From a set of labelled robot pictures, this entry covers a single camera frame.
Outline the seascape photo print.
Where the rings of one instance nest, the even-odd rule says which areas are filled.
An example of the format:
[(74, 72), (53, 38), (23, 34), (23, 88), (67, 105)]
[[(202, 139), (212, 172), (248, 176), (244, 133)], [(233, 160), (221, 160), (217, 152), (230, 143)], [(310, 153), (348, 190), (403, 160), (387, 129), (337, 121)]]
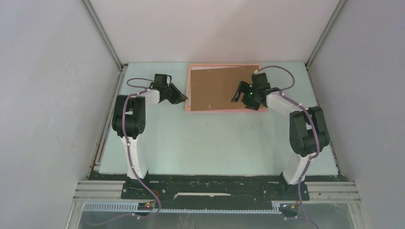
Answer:
[(233, 68), (247, 66), (247, 64), (237, 64), (237, 63), (191, 63), (188, 68), (187, 83), (186, 83), (186, 96), (188, 100), (186, 101), (185, 110), (191, 111), (191, 71), (192, 70), (205, 70), (205, 69), (223, 69), (223, 68)]

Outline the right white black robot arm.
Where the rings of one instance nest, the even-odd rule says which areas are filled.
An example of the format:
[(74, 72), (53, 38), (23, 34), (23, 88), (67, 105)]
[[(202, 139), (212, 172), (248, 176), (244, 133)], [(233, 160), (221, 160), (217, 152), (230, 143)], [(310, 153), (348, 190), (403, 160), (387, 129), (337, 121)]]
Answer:
[(270, 86), (265, 73), (252, 74), (251, 83), (241, 81), (231, 101), (242, 101), (250, 110), (271, 108), (289, 118), (289, 143), (294, 155), (282, 173), (285, 182), (277, 191), (281, 198), (291, 199), (297, 193), (296, 185), (304, 181), (309, 163), (330, 143), (323, 109), (305, 107), (287, 97), (283, 90)]

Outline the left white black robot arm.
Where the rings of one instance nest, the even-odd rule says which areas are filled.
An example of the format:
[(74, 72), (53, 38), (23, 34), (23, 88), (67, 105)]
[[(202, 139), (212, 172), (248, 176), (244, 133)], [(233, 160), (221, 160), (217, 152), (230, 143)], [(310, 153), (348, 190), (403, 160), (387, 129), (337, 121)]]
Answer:
[(127, 177), (144, 179), (148, 173), (138, 144), (146, 129), (146, 107), (165, 100), (171, 104), (185, 102), (188, 97), (172, 83), (172, 76), (157, 73), (148, 87), (134, 94), (116, 97), (112, 116), (112, 129), (120, 137), (128, 164)]

